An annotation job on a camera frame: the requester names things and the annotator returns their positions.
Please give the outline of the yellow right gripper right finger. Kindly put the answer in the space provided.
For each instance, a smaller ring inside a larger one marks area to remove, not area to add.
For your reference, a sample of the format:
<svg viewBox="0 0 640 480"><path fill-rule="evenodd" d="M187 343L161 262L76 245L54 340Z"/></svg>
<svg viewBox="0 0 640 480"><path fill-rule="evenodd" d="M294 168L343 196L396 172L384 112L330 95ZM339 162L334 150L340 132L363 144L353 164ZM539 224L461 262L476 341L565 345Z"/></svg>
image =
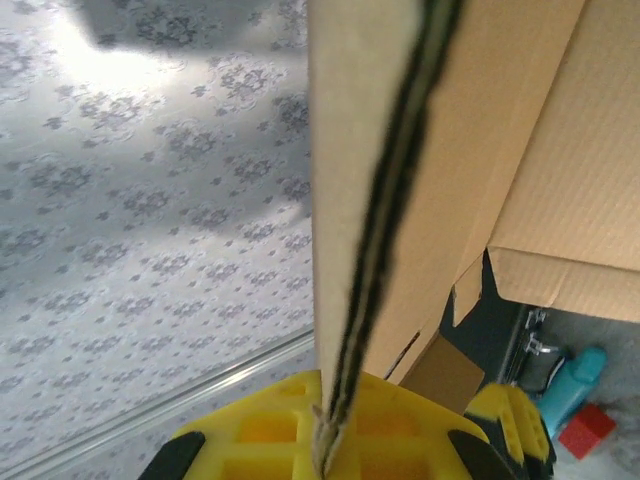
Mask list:
<svg viewBox="0 0 640 480"><path fill-rule="evenodd" d="M498 383L457 413L366 374L344 441L347 479L551 479L555 463L539 410Z"/></svg>

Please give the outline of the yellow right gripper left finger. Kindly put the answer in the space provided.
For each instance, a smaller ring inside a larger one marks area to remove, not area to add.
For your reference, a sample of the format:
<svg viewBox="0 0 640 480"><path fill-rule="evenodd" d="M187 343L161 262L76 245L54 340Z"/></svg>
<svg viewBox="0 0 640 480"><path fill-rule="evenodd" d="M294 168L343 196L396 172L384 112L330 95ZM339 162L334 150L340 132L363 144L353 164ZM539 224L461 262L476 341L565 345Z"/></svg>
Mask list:
<svg viewBox="0 0 640 480"><path fill-rule="evenodd" d="M320 374L291 375L179 428L146 479L315 479L310 405Z"/></svg>

